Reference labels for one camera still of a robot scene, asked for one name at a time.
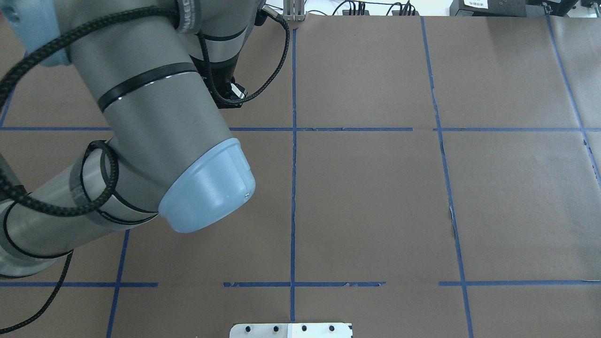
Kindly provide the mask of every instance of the black device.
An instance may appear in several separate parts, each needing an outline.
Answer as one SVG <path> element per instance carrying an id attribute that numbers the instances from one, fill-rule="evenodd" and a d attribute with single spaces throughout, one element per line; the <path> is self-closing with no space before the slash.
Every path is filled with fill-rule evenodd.
<path id="1" fill-rule="evenodd" d="M 545 16 L 543 1 L 529 0 L 453 0 L 450 16 Z"/>
<path id="2" fill-rule="evenodd" d="M 370 11 L 365 10 L 365 11 L 361 11 L 359 12 L 357 11 L 353 11 L 353 10 L 342 10 L 342 15 L 369 15 Z"/>

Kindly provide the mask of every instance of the gray robot arm segment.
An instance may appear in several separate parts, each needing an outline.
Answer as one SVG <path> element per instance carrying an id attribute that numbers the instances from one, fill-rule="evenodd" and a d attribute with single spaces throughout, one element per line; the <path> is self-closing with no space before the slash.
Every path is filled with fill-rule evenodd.
<path id="1" fill-rule="evenodd" d="M 105 14 L 166 3 L 173 5 L 163 0 L 55 0 L 55 8 L 64 32 Z M 215 36 L 245 31 L 257 11 L 254 1 L 242 5 L 248 3 L 201 1 L 203 30 Z M 189 232 L 250 198 L 255 182 L 239 143 L 168 19 L 148 17 L 103 28 L 67 52 L 96 100 L 107 93 L 116 98 L 100 106 L 114 131 L 108 143 L 118 154 L 120 179 L 109 201 L 84 216 L 60 218 L 11 201 L 0 204 L 0 220 L 5 220 L 0 275 L 35 274 L 73 248 L 135 227 L 157 211 L 176 230 Z M 81 205 L 104 189 L 105 166 L 102 151 L 95 150 L 32 196 L 61 206 Z"/>

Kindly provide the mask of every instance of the blue painter's tape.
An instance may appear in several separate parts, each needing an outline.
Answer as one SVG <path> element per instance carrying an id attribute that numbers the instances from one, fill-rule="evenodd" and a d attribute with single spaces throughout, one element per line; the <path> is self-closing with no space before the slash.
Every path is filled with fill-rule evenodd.
<path id="1" fill-rule="evenodd" d="M 298 128 L 299 132 L 412 132 L 413 128 Z"/>
<path id="2" fill-rule="evenodd" d="M 159 287 L 159 283 L 130 282 L 121 283 L 120 287 Z"/>
<path id="3" fill-rule="evenodd" d="M 591 165 L 593 166 L 593 171 L 595 173 L 595 177 L 597 179 L 597 184 L 599 188 L 601 188 L 601 176 L 599 176 L 599 168 L 597 166 L 597 162 L 595 161 L 595 157 L 593 156 L 593 151 L 591 150 L 591 143 L 588 141 L 587 133 L 584 129 L 584 124 L 582 123 L 582 117 L 580 115 L 580 110 L 578 110 L 578 106 L 576 104 L 576 100 L 574 99 L 574 94 L 572 92 L 572 86 L 570 85 L 570 81 L 567 79 L 566 70 L 563 66 L 563 61 L 561 61 L 561 56 L 559 49 L 557 48 L 557 43 L 555 41 L 555 33 L 553 32 L 553 26 L 551 25 L 551 18 L 547 15 L 547 27 L 549 28 L 549 34 L 551 35 L 551 43 L 553 45 L 553 51 L 555 52 L 555 57 L 557 58 L 557 63 L 559 64 L 561 70 L 561 76 L 563 76 L 564 83 L 566 84 L 566 89 L 568 95 L 570 96 L 570 101 L 572 103 L 572 107 L 574 108 L 574 113 L 576 114 L 576 120 L 578 121 L 578 126 L 582 132 L 582 138 L 584 139 L 585 147 L 587 148 L 588 158 L 591 161 Z"/>
<path id="4" fill-rule="evenodd" d="M 237 281 L 224 283 L 224 287 L 290 287 L 287 281 Z M 297 281 L 295 287 L 380 287 L 385 281 Z"/>
<path id="5" fill-rule="evenodd" d="M 587 285 L 601 286 L 596 280 L 485 280 L 466 281 L 467 286 L 545 286 L 545 285 Z M 460 281 L 440 281 L 438 286 L 461 286 Z"/>
<path id="6" fill-rule="evenodd" d="M 224 287 L 290 287 L 289 281 L 237 281 L 224 283 Z"/>
<path id="7" fill-rule="evenodd" d="M 461 244 L 459 242 L 459 232 L 457 231 L 457 219 L 455 218 L 455 207 L 453 203 L 453 192 L 451 191 L 451 182 L 449 179 L 448 166 L 447 166 L 447 156 L 445 154 L 444 141 L 442 138 L 442 126 L 441 126 L 441 118 L 438 110 L 438 103 L 436 103 L 436 96 L 434 95 L 434 75 L 432 73 L 432 63 L 430 61 L 430 49 L 428 47 L 428 37 L 426 34 L 426 23 L 424 21 L 424 17 L 420 17 L 421 19 L 421 29 L 422 35 L 424 37 L 424 49 L 426 51 L 426 63 L 428 65 L 428 75 L 430 78 L 430 88 L 432 90 L 432 104 L 434 106 L 434 111 L 436 113 L 436 128 L 438 130 L 438 141 L 440 143 L 441 148 L 441 156 L 442 156 L 442 168 L 445 173 L 445 183 L 447 185 L 447 196 L 449 200 L 449 208 L 451 209 L 452 221 L 453 221 L 453 229 L 455 231 L 455 250 L 457 253 L 457 263 L 459 265 L 459 276 L 462 282 L 462 293 L 463 293 L 463 308 L 465 310 L 465 318 L 468 326 L 468 334 L 469 338 L 474 338 L 474 329 L 472 327 L 472 315 L 469 309 L 469 299 L 468 299 L 468 288 L 465 284 L 465 272 L 463 270 L 463 259 L 461 254 Z"/>
<path id="8" fill-rule="evenodd" d="M 297 287 L 380 287 L 386 285 L 385 281 L 297 281 Z"/>
<path id="9" fill-rule="evenodd" d="M 109 324 L 106 329 L 106 338 L 111 338 L 113 324 L 115 323 L 115 314 L 117 312 L 117 302 L 119 300 L 119 289 L 121 287 L 121 276 L 123 276 L 123 266 L 125 265 L 125 255 L 127 253 L 127 243 L 129 242 L 129 230 L 125 230 L 123 236 L 123 247 L 121 248 L 121 258 L 119 259 L 119 268 L 117 269 L 117 279 L 115 281 L 115 291 L 113 293 L 113 302 L 111 305 L 111 314 Z"/>
<path id="10" fill-rule="evenodd" d="M 296 291 L 296 28 L 292 31 L 292 197 L 290 217 L 290 322 L 294 323 Z"/>
<path id="11" fill-rule="evenodd" d="M 443 132 L 580 132 L 578 128 L 442 128 Z"/>

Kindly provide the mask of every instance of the braided black cable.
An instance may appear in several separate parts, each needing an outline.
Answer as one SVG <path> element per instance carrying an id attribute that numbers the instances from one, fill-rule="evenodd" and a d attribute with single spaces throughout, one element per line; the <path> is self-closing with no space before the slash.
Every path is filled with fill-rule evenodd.
<path id="1" fill-rule="evenodd" d="M 14 67 L 12 67 L 6 75 L 0 80 L 0 111 L 4 108 L 6 101 L 13 91 L 19 80 L 27 74 L 33 67 L 40 64 L 43 60 L 54 54 L 55 52 L 65 48 L 80 38 L 102 29 L 104 27 L 113 25 L 115 23 L 127 22 L 142 17 L 149 16 L 168 16 L 175 20 L 178 20 L 179 13 L 177 10 L 167 7 L 142 7 L 134 10 L 128 10 L 121 13 L 110 14 L 107 16 L 100 17 L 98 19 L 87 22 L 81 26 L 73 28 L 65 34 L 57 37 L 50 41 L 44 46 L 36 49 L 34 52 L 29 54 L 27 57 L 19 61 Z M 95 210 L 100 209 L 106 201 L 111 198 L 111 195 L 115 191 L 117 180 L 119 176 L 117 154 L 109 147 L 106 143 L 98 141 L 94 143 L 94 146 L 103 151 L 109 159 L 110 164 L 110 177 L 107 181 L 106 188 L 98 196 L 97 199 L 78 207 L 62 207 L 55 206 L 35 198 L 32 198 L 21 189 L 16 188 L 6 176 L 4 171 L 0 168 L 0 191 L 6 194 L 6 196 L 16 203 L 21 204 L 24 207 L 41 212 L 44 214 L 59 216 L 59 217 L 75 217 L 88 214 Z"/>
<path id="2" fill-rule="evenodd" d="M 244 99 L 228 100 L 228 99 L 223 98 L 221 96 L 221 94 L 219 94 L 219 91 L 217 90 L 217 88 L 215 86 L 215 82 L 213 80 L 213 72 L 211 70 L 211 61 L 209 60 L 209 49 L 207 48 L 207 40 L 204 38 L 204 34 L 202 31 L 200 31 L 198 33 L 198 38 L 200 41 L 200 49 L 203 52 L 204 68 L 207 72 L 207 80 L 209 81 L 209 91 L 212 94 L 214 94 L 215 98 L 218 101 L 220 101 L 221 103 L 224 103 L 226 105 L 239 105 L 239 104 L 242 104 L 242 103 L 245 103 L 245 102 L 248 102 L 248 101 L 254 99 L 255 97 L 259 96 L 259 94 L 261 94 L 265 90 L 265 88 L 267 88 L 267 86 L 269 86 L 269 84 L 271 84 L 271 82 L 278 75 L 278 73 L 282 69 L 282 67 L 284 67 L 284 63 L 286 62 L 286 56 L 288 55 L 288 45 L 290 44 L 290 28 L 288 27 L 288 23 L 286 22 L 286 20 L 284 18 L 282 18 L 281 16 L 278 18 L 278 17 L 273 17 L 273 16 L 269 15 L 269 17 L 272 18 L 275 22 L 279 23 L 286 31 L 286 43 L 284 45 L 284 52 L 282 53 L 282 58 L 279 61 L 278 67 L 276 67 L 276 69 L 273 71 L 273 73 L 271 74 L 269 79 L 267 79 L 267 81 L 255 93 L 245 97 Z"/>
<path id="3" fill-rule="evenodd" d="M 65 260 L 65 265 L 63 267 L 63 272 L 61 273 L 61 277 L 58 279 L 58 282 L 56 283 L 54 290 L 50 294 L 50 297 L 48 297 L 48 300 L 41 307 L 41 309 L 38 312 L 36 312 L 33 316 L 18 323 L 17 325 L 13 325 L 13 326 L 7 327 L 7 328 L 0 328 L 0 334 L 7 334 L 9 332 L 13 332 L 14 330 L 18 330 L 26 325 L 31 324 L 34 320 L 38 319 L 48 309 L 48 307 L 50 306 L 50 304 L 52 303 L 52 301 L 58 294 L 58 291 L 61 289 L 61 286 L 63 286 L 63 282 L 65 282 L 65 277 L 67 276 L 67 271 L 69 270 L 69 265 L 71 264 L 71 258 L 73 258 L 73 250 L 71 252 L 69 252 L 69 254 L 67 255 L 67 260 Z"/>

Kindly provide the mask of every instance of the grid square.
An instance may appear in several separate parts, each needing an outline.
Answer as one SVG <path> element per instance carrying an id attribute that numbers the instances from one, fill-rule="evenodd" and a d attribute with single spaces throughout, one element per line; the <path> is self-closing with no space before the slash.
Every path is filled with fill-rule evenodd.
<path id="1" fill-rule="evenodd" d="M 601 191 L 579 132 L 447 132 L 467 280 L 598 279 Z"/>
<path id="2" fill-rule="evenodd" d="M 0 153 L 28 191 L 56 176 L 84 152 L 93 140 L 111 132 L 0 131 Z M 114 282 L 123 246 L 123 233 L 100 238 L 75 250 L 66 281 Z M 57 281 L 63 260 L 22 281 Z"/>
<path id="3" fill-rule="evenodd" d="M 436 126 L 418 17 L 308 16 L 296 78 L 299 127 Z"/>
<path id="4" fill-rule="evenodd" d="M 350 322 L 355 337 L 468 336 L 460 287 L 393 284 L 296 289 L 297 322 Z"/>
<path id="5" fill-rule="evenodd" d="M 44 304 L 52 287 L 0 287 L 0 327 L 29 318 Z M 7 338 L 106 337 L 111 287 L 64 287 L 44 314 Z"/>
<path id="6" fill-rule="evenodd" d="M 278 23 L 267 20 L 255 27 L 240 52 L 234 76 L 249 94 L 271 76 L 284 50 L 285 32 Z M 238 109 L 222 109 L 230 127 L 292 127 L 292 32 L 284 67 L 273 82 L 255 99 Z"/>
<path id="7" fill-rule="evenodd" d="M 435 132 L 297 137 L 296 281 L 459 279 Z"/>
<path id="8" fill-rule="evenodd" d="M 17 84 L 3 126 L 106 127 L 107 124 L 75 66 L 37 66 Z"/>
<path id="9" fill-rule="evenodd" d="M 596 34 L 601 29 L 601 22 L 588 18 L 566 20 L 551 17 L 551 23 L 584 127 L 599 128 L 601 69 L 593 60 L 601 54 L 601 44 Z"/>
<path id="10" fill-rule="evenodd" d="M 290 281 L 292 134 L 234 135 L 257 181 L 254 196 L 223 220 L 194 233 L 176 233 L 162 218 L 132 229 L 123 281 L 170 286 Z"/>
<path id="11" fill-rule="evenodd" d="M 474 336 L 599 337 L 601 287 L 470 287 Z"/>
<path id="12" fill-rule="evenodd" d="M 289 292 L 214 283 L 121 289 L 113 336 L 226 338 L 234 324 L 289 322 Z"/>
<path id="13" fill-rule="evenodd" d="M 448 128 L 577 128 L 545 18 L 426 18 Z"/>

